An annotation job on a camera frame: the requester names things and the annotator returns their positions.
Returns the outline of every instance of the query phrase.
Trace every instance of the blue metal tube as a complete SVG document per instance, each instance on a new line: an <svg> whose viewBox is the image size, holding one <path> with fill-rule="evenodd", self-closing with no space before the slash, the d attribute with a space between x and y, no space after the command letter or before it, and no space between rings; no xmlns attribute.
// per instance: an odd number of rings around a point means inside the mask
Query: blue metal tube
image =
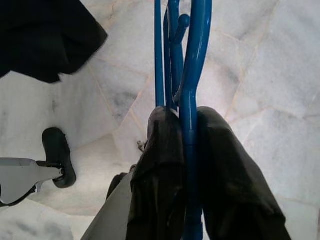
<svg viewBox="0 0 320 240"><path fill-rule="evenodd" d="M162 56L161 0L154 1L154 64L155 104L165 106L164 70Z"/></svg>
<svg viewBox="0 0 320 240"><path fill-rule="evenodd" d="M172 77L171 77L171 59L170 59L170 39L168 27L168 10L165 11L163 21L163 40L164 40L164 82L165 82L165 105L177 110L177 106L173 101L172 94Z"/></svg>
<svg viewBox="0 0 320 240"><path fill-rule="evenodd" d="M175 37L178 30L180 0L169 0L168 2L168 22L170 39L171 77L172 77L172 97L177 93L182 80L184 70L184 56L181 42L176 44Z"/></svg>
<svg viewBox="0 0 320 240"><path fill-rule="evenodd" d="M177 94L187 164L187 209L184 240L202 240L202 206L197 176L196 92L208 49L212 0L192 0L191 22L181 85Z"/></svg>
<svg viewBox="0 0 320 240"><path fill-rule="evenodd" d="M187 28L190 25L190 17L187 14L182 14L178 19L178 29L176 30L173 43L181 44L184 39Z"/></svg>

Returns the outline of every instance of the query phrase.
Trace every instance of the black jacket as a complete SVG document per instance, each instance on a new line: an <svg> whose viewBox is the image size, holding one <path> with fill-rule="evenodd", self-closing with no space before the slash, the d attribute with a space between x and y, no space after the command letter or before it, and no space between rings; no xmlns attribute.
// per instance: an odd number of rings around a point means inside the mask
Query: black jacket
<svg viewBox="0 0 320 240"><path fill-rule="evenodd" d="M79 0L0 1L0 78L10 71L40 81L72 74L107 33Z"/></svg>

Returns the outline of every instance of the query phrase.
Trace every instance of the blue metal frame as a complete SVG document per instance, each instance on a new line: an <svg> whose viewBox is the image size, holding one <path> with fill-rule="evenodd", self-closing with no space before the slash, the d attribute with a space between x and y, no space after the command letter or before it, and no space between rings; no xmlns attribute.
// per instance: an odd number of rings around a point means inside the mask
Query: blue metal frame
<svg viewBox="0 0 320 240"><path fill-rule="evenodd" d="M156 106L179 108L187 165L187 209L184 240L202 240L202 206L197 184L196 93L204 67L211 29L212 0L192 0L191 15L180 15L180 0L169 0L163 21L162 55L161 0L154 4ZM182 40L190 26L185 62Z"/></svg>

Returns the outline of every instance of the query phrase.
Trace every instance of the black fabric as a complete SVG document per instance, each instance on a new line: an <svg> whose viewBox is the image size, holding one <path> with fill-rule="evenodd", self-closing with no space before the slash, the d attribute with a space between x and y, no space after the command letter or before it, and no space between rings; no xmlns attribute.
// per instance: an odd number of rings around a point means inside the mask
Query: black fabric
<svg viewBox="0 0 320 240"><path fill-rule="evenodd" d="M10 71L55 83L79 70L107 33L79 0L0 1L0 78Z"/></svg>
<svg viewBox="0 0 320 240"><path fill-rule="evenodd" d="M156 108L148 141L131 180L126 240L180 240L186 209L185 163L179 119Z"/></svg>
<svg viewBox="0 0 320 240"><path fill-rule="evenodd" d="M198 109L200 192L212 240L290 240L260 168L213 109Z"/></svg>

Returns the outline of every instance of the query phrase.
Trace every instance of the white marble tile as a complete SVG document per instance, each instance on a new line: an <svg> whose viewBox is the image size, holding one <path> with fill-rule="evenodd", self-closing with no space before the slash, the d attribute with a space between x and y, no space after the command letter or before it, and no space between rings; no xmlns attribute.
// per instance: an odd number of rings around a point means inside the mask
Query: white marble tile
<svg viewBox="0 0 320 240"><path fill-rule="evenodd" d="M203 224L203 240L210 240L207 229L206 229L206 221L205 221L205 215L202 213L202 224Z"/></svg>
<svg viewBox="0 0 320 240"><path fill-rule="evenodd" d="M156 108L156 89L154 77L146 86L145 90L132 105L132 111L138 119L145 135L147 135L148 121L151 113Z"/></svg>
<svg viewBox="0 0 320 240"><path fill-rule="evenodd" d="M30 200L0 213L2 240L73 240L67 215Z"/></svg>
<svg viewBox="0 0 320 240"><path fill-rule="evenodd" d="M80 240L95 219L93 216L67 216L74 240Z"/></svg>
<svg viewBox="0 0 320 240"><path fill-rule="evenodd" d="M55 87L15 72L1 79L0 145L48 119Z"/></svg>
<svg viewBox="0 0 320 240"><path fill-rule="evenodd" d="M165 4L167 7L168 1L161 1L162 3ZM188 14L189 16L191 15L191 2L189 0L181 0L180 5L179 5L179 10L180 10L180 15L182 14Z"/></svg>
<svg viewBox="0 0 320 240"><path fill-rule="evenodd" d="M59 189L47 181L29 199L69 215L95 216L114 176L128 172L131 164L120 159L112 135L73 151L71 160L77 176L72 187Z"/></svg>
<svg viewBox="0 0 320 240"><path fill-rule="evenodd" d="M49 127L61 128L74 149L118 126L88 67L53 85L9 74L0 82L0 99L0 144L9 148L1 153L7 157L42 149L42 133Z"/></svg>
<svg viewBox="0 0 320 240"><path fill-rule="evenodd" d="M86 8L89 8L89 10L90 10L90 7L101 6L105 4L111 5L117 2L117 0L80 0L80 1Z"/></svg>
<svg viewBox="0 0 320 240"><path fill-rule="evenodd" d="M119 129L113 133L113 136L122 159L132 165L136 164L142 155L137 142L145 141L147 136L137 125L131 112L126 116Z"/></svg>
<svg viewBox="0 0 320 240"><path fill-rule="evenodd" d="M100 139L118 127L88 66L75 75L65 76L56 85L51 101L51 121L62 128L72 149Z"/></svg>
<svg viewBox="0 0 320 240"><path fill-rule="evenodd" d="M320 3L281 1L241 90L303 117L320 90Z"/></svg>
<svg viewBox="0 0 320 240"><path fill-rule="evenodd" d="M108 34L111 26L123 13L124 9L133 2L128 0L88 0L88 2L91 1L93 5L88 6L89 12Z"/></svg>
<svg viewBox="0 0 320 240"><path fill-rule="evenodd" d="M197 105L215 109L224 116L232 104L239 79L228 67L207 59L197 90Z"/></svg>
<svg viewBox="0 0 320 240"><path fill-rule="evenodd" d="M113 117L120 125L143 90L147 77L94 58L90 66L112 108Z"/></svg>
<svg viewBox="0 0 320 240"><path fill-rule="evenodd" d="M129 2L115 18L109 38L96 56L149 75L154 67L154 3Z"/></svg>
<svg viewBox="0 0 320 240"><path fill-rule="evenodd" d="M291 240L317 240L319 209L281 197L276 200L286 217L285 227Z"/></svg>
<svg viewBox="0 0 320 240"><path fill-rule="evenodd" d="M225 116L253 52L246 44L212 31L197 91L198 106L214 108Z"/></svg>
<svg viewBox="0 0 320 240"><path fill-rule="evenodd" d="M272 109L231 126L274 194L320 206L319 128Z"/></svg>
<svg viewBox="0 0 320 240"><path fill-rule="evenodd" d="M228 122L233 122L238 119L256 115L267 107L268 106L263 102L257 101L256 99L238 90L234 96L232 106L225 116L225 119Z"/></svg>
<svg viewBox="0 0 320 240"><path fill-rule="evenodd" d="M303 118L320 127L320 93L314 97Z"/></svg>
<svg viewBox="0 0 320 240"><path fill-rule="evenodd" d="M268 27L277 0L215 0L212 25L219 32L255 47Z"/></svg>

